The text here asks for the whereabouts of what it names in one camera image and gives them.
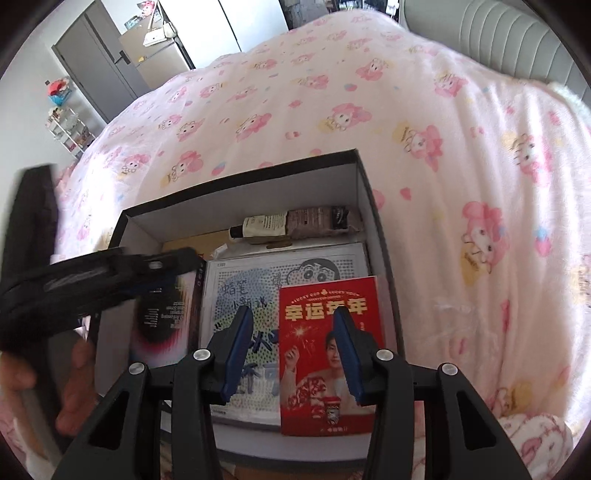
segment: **refrigerator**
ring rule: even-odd
[[[136,26],[121,35],[119,41],[127,60],[134,64],[150,89],[162,86],[166,81],[193,65],[180,39],[168,38],[163,42],[144,47],[144,37],[148,32],[150,18],[144,18]],[[154,21],[153,28],[161,27],[162,20]]]

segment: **door handle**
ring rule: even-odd
[[[121,50],[119,52],[119,55],[121,55],[117,60],[115,60],[115,64],[117,65],[121,60],[123,60],[127,65],[129,65],[131,63],[131,60],[129,59],[129,57],[125,54],[125,52],[123,50]]]

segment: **pink blanket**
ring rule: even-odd
[[[323,17],[138,99],[61,183],[58,258],[105,248],[138,203],[350,148],[379,207],[409,361],[454,362],[497,416],[546,412],[581,434],[590,128],[545,85],[383,15]]]

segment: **metal screw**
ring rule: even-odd
[[[211,355],[212,353],[209,350],[206,348],[201,348],[193,354],[193,358],[195,360],[207,360],[209,357],[211,357]]]
[[[135,364],[131,364],[129,366],[129,373],[132,375],[138,375],[141,372],[143,372],[145,370],[144,364],[141,364],[139,362],[135,363]]]
[[[454,364],[443,364],[441,371],[446,375],[453,376],[457,374],[457,367]]]
[[[375,356],[384,362],[389,362],[392,358],[394,358],[394,354],[387,349],[378,350],[378,353],[376,353]]]

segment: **red booklet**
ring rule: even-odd
[[[332,436],[371,432],[373,407],[349,392],[332,331],[349,309],[358,328],[383,346],[375,277],[283,287],[279,292],[281,433]]]

